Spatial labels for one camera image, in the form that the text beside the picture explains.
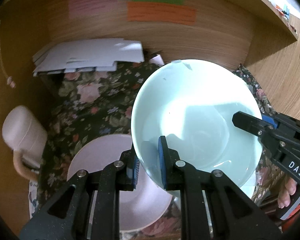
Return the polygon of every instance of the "orange sticky note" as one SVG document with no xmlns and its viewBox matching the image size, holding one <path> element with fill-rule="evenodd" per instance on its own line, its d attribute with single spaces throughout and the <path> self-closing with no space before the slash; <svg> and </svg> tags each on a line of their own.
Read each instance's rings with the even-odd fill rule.
<svg viewBox="0 0 300 240">
<path fill-rule="evenodd" d="M 185 5 L 159 2 L 128 2 L 128 21 L 171 22 L 194 25 L 197 10 Z"/>
</svg>

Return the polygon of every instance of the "blue gripper pad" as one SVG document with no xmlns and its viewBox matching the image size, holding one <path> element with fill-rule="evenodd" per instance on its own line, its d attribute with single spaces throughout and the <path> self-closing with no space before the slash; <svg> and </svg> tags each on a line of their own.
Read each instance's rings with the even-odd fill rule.
<svg viewBox="0 0 300 240">
<path fill-rule="evenodd" d="M 166 188 L 166 186 L 167 186 L 166 165 L 165 165 L 165 162 L 164 162 L 164 155 L 163 155 L 163 147 L 162 147 L 161 137 L 159 137 L 159 141 L 158 141 L 158 150 L 159 150 L 159 161 L 160 161 L 162 184 L 163 184 L 163 188 Z"/>
<path fill-rule="evenodd" d="M 268 115 L 264 115 L 264 114 L 262 114 L 261 116 L 262 116 L 262 120 L 263 121 L 268 122 L 269 124 L 271 124 L 274 127 L 274 129 L 277 129 L 278 124 L 277 124 L 277 122 L 273 118 L 271 118 Z"/>
</svg>

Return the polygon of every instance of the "pink sticky note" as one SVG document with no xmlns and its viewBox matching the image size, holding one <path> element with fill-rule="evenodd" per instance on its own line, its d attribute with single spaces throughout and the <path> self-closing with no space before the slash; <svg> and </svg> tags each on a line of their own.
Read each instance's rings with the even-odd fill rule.
<svg viewBox="0 0 300 240">
<path fill-rule="evenodd" d="M 68 0 L 69 18 L 108 12 L 117 2 L 118 0 Z"/>
</svg>

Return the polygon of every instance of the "mug handle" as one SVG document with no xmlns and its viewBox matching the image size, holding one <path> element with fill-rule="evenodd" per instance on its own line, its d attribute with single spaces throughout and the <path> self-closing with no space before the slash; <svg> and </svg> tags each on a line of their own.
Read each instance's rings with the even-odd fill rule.
<svg viewBox="0 0 300 240">
<path fill-rule="evenodd" d="M 26 167 L 22 162 L 22 151 L 21 150 L 13 150 L 13 166 L 16 172 L 23 178 L 32 181 L 38 181 L 38 174 L 31 171 L 28 167 Z"/>
</svg>

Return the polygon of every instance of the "hanging cord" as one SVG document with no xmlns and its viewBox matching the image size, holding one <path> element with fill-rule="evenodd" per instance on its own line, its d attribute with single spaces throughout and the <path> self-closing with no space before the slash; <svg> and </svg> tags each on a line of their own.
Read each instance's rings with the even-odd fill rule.
<svg viewBox="0 0 300 240">
<path fill-rule="evenodd" d="M 2 73 L 5 76 L 5 78 L 7 79 L 7 85 L 9 85 L 11 88 L 15 88 L 16 84 L 12 80 L 12 76 L 8 76 L 8 74 L 4 68 L 4 65 L 3 65 L 2 54 L 1 54 L 1 40 L 0 40 L 0 65 L 1 65 Z"/>
</svg>

